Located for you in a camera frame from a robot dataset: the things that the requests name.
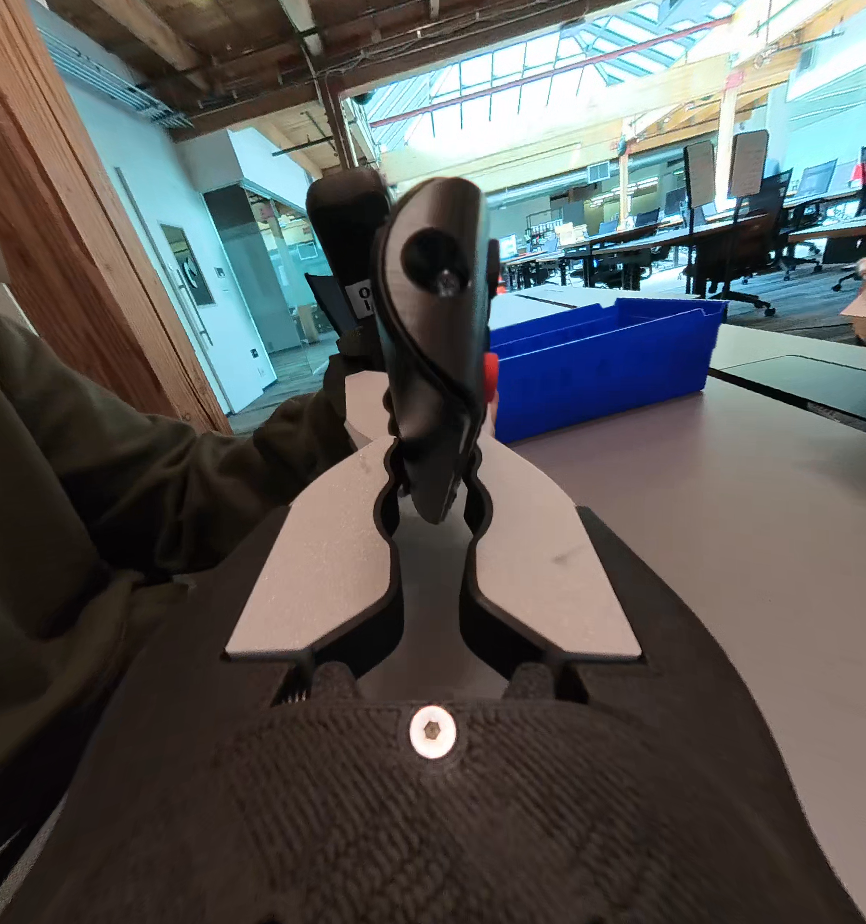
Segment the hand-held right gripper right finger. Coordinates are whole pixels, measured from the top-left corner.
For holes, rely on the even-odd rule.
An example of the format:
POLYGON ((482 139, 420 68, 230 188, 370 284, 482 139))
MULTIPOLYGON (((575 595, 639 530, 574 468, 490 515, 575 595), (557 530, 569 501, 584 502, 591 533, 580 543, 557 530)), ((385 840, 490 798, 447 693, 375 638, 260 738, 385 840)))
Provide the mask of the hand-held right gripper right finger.
POLYGON ((471 652, 502 677, 529 663, 557 675, 638 662, 639 641, 565 491, 487 434, 464 483, 462 640, 471 652))

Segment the grey privacy panel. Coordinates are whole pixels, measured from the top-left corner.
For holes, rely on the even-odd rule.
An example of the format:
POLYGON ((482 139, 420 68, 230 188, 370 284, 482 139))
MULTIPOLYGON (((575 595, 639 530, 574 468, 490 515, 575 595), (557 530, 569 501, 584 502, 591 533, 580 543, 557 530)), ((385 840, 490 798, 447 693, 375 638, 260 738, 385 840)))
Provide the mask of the grey privacy panel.
POLYGON ((683 150, 685 188, 691 212, 716 201, 716 153, 709 140, 697 141, 683 150))
POLYGON ((732 139, 727 198, 749 198, 761 191, 769 132, 759 129, 736 134, 732 139))

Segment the large blue plastic bin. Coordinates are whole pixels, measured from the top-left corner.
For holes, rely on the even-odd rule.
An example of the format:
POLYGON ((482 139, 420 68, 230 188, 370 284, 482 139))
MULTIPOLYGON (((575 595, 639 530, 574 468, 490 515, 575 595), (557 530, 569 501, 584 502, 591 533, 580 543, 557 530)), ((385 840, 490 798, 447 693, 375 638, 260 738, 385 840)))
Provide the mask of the large blue plastic bin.
POLYGON ((727 303, 624 297, 492 320, 505 443, 704 390, 727 303))

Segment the black office chair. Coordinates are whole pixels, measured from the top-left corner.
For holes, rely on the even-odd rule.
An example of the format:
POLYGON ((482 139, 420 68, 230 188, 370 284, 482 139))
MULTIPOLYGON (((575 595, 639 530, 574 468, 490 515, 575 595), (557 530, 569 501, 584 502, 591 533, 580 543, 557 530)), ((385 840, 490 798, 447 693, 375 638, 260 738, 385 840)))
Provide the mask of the black office chair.
POLYGON ((757 193, 744 196, 736 205, 732 230, 713 266, 708 293, 727 301, 742 302, 773 317, 776 310, 758 295, 733 290, 733 281, 745 281, 773 265, 782 230, 784 202, 792 170, 781 171, 761 181, 757 193))

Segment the glass door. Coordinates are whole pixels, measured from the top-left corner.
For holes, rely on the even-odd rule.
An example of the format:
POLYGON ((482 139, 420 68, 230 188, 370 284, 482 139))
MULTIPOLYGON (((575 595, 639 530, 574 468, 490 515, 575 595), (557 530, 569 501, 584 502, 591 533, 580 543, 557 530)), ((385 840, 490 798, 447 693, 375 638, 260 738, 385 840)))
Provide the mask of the glass door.
POLYGON ((242 184, 203 197, 269 357, 322 376, 337 334, 308 276, 330 269, 303 211, 242 184))

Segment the person's left forearm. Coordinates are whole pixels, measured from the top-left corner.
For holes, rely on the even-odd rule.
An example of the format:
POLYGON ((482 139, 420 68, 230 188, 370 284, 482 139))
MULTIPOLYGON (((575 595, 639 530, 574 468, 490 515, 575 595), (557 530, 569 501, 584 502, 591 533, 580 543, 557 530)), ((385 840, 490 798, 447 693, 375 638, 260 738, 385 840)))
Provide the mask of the person's left forearm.
POLYGON ((335 354, 317 393, 288 399, 251 436, 196 433, 132 408, 0 314, 0 424, 20 442, 7 468, 46 464, 109 565, 203 570, 353 452, 345 379, 358 370, 335 354))

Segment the black remote control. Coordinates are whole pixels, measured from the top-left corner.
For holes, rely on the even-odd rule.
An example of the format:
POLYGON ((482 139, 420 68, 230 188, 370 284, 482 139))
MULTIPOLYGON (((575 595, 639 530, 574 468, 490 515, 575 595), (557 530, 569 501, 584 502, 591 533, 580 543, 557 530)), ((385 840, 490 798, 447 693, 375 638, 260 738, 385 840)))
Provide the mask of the black remote control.
POLYGON ((492 261, 486 198, 472 182, 414 187, 370 257, 403 482, 431 524, 449 514, 485 425, 492 261))

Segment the person's torso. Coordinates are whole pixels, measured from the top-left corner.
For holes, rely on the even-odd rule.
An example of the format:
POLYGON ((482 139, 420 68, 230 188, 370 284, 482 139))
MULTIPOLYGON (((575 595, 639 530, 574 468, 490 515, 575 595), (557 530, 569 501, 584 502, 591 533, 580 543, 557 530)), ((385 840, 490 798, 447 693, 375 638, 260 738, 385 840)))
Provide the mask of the person's torso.
POLYGON ((189 588, 116 574, 45 637, 0 617, 0 845, 57 803, 120 678, 189 588))

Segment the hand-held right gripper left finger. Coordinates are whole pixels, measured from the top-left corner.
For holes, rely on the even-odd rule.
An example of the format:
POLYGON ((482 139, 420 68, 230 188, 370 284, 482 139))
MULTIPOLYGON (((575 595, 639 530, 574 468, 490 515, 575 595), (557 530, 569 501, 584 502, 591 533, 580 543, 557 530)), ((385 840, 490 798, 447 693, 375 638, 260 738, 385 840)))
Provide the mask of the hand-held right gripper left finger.
POLYGON ((393 437, 334 466, 290 505, 225 656, 377 666, 404 629, 393 437))

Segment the long office desk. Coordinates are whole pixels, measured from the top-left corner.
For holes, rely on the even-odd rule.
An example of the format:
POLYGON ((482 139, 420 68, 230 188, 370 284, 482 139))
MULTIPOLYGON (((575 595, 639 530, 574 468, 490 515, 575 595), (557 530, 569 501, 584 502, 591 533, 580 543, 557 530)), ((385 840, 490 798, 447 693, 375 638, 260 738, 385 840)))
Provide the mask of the long office desk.
MULTIPOLYGON (((687 248, 692 256, 711 255, 716 250, 715 241, 722 247, 727 243, 727 235, 732 230, 732 220, 717 222, 699 227, 673 227, 660 229, 655 225, 633 228, 619 232, 591 237, 559 247, 554 251, 539 251, 520 255, 501 262, 500 277, 508 283, 510 289, 537 285, 539 266, 556 267, 566 283, 568 266, 579 260, 582 264, 582 277, 586 286, 590 285, 593 259, 618 260, 622 264, 634 263, 633 254, 643 254, 657 250, 687 248)), ((866 238, 866 215, 837 223, 820 223, 800 229, 783 229, 780 232, 776 250, 777 260, 787 257, 788 251, 800 244, 814 240, 835 238, 866 238)))

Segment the wooden column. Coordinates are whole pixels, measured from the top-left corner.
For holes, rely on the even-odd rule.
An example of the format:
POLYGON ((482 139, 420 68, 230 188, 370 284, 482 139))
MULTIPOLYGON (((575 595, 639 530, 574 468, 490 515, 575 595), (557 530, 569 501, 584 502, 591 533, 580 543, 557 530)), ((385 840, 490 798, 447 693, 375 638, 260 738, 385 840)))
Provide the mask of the wooden column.
POLYGON ((0 248, 71 368, 143 412, 231 431, 24 2, 0 2, 0 248))

